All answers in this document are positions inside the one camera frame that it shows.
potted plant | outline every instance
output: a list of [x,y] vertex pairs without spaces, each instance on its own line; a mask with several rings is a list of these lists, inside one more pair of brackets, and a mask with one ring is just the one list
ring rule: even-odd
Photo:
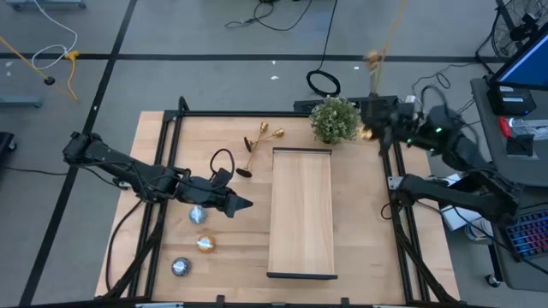
[[346,98],[327,97],[323,104],[314,107],[310,120],[316,138],[335,145],[343,139],[354,139],[360,123],[360,110]]

